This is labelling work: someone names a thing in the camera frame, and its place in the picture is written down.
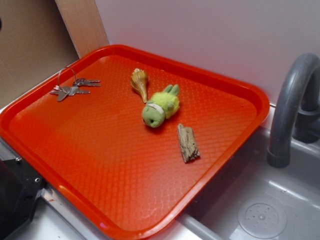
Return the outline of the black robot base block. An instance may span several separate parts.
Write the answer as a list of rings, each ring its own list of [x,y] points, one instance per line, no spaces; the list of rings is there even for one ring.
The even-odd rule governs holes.
[[[22,157],[0,162],[0,238],[8,240],[34,218],[43,177]]]

